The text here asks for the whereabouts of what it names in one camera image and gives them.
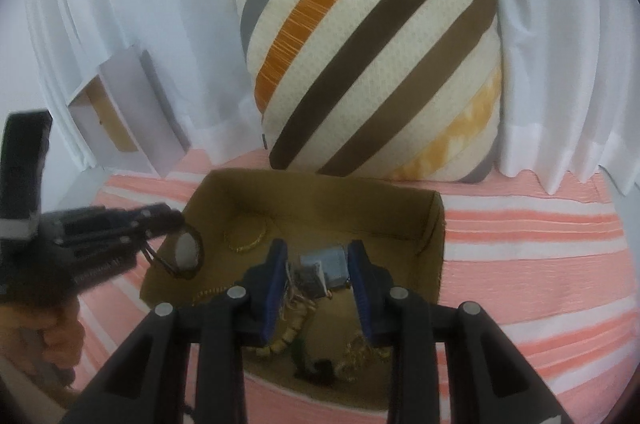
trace bed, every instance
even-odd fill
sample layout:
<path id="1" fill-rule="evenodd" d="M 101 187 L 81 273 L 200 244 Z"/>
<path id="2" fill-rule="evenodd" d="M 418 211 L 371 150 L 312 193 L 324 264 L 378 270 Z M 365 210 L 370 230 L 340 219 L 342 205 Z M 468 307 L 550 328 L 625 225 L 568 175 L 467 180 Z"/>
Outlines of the bed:
<path id="1" fill-rule="evenodd" d="M 226 167 L 267 168 L 255 151 Z M 114 175 L 95 204 L 135 207 L 165 201 L 181 209 L 213 166 L 191 150 L 164 180 Z M 631 253 L 601 174 L 580 183 L 567 173 L 553 196 L 535 174 L 497 171 L 479 184 L 402 182 L 435 189 L 446 211 L 440 304 L 482 304 L 542 375 L 576 424 L 599 423 L 640 360 L 636 276 Z M 86 344 L 76 369 L 81 389 L 149 308 L 138 297 L 148 264 L 81 297 Z M 438 351 L 444 371 L 444 349 Z M 188 397 L 193 396 L 193 380 Z M 440 385 L 442 421 L 448 386 Z M 320 404 L 246 378 L 252 424 L 383 423 L 383 413 Z"/>

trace white box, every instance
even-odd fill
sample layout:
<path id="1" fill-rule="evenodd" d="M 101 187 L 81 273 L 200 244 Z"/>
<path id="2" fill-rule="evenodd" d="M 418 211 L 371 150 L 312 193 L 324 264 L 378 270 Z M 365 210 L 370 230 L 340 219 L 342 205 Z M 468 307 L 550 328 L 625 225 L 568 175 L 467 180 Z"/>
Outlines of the white box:
<path id="1" fill-rule="evenodd" d="M 67 105 L 102 167 L 165 177 L 185 155 L 134 47 L 102 63 Z"/>

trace striped pillow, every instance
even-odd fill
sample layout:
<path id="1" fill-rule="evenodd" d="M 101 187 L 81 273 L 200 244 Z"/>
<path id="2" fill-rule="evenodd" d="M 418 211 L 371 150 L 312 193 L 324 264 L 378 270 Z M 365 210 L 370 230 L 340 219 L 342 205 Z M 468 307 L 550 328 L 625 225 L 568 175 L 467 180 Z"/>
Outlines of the striped pillow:
<path id="1" fill-rule="evenodd" d="M 477 182 L 500 118 L 496 0 L 236 0 L 275 169 Z"/>

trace cardboard box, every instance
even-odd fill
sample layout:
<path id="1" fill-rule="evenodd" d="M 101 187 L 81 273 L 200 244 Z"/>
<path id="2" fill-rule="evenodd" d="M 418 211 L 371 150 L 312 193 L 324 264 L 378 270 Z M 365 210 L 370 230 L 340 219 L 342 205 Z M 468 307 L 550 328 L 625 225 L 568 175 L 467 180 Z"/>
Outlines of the cardboard box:
<path id="1" fill-rule="evenodd" d="M 371 261 L 386 267 L 397 285 L 437 302 L 444 252 L 444 208 L 435 191 L 380 181 L 343 179 L 290 171 L 223 169 L 212 171 L 184 210 L 202 235 L 205 263 L 193 280 L 172 279 L 159 267 L 146 273 L 140 297 L 153 307 L 162 301 L 191 304 L 199 292 L 232 285 L 261 263 L 271 240 L 283 238 L 289 259 L 361 239 Z M 259 240 L 244 252 L 233 251 Z M 175 238 L 160 253 L 169 259 Z M 280 323 L 276 335 L 286 327 Z M 314 360 L 337 364 L 360 331 L 353 293 L 345 289 L 322 299 L 301 332 Z M 390 363 L 374 361 L 354 383 L 319 387 L 294 378 L 289 352 L 275 359 L 244 354 L 244 367 L 284 388 L 350 407 L 385 409 Z"/>

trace curtain fold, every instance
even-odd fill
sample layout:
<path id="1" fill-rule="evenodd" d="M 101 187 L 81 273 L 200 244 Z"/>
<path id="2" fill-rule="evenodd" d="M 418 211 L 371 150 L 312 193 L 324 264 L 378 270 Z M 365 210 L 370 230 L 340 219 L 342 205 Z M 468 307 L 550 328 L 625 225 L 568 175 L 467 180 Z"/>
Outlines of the curtain fold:
<path id="1" fill-rule="evenodd" d="M 498 0 L 504 49 L 499 169 L 537 173 L 553 193 L 566 171 L 605 166 L 627 193 L 640 171 L 637 0 Z M 77 162 L 94 163 L 66 111 L 70 93 L 136 44 L 177 129 L 214 162 L 261 146 L 234 0 L 25 0 L 43 88 Z"/>

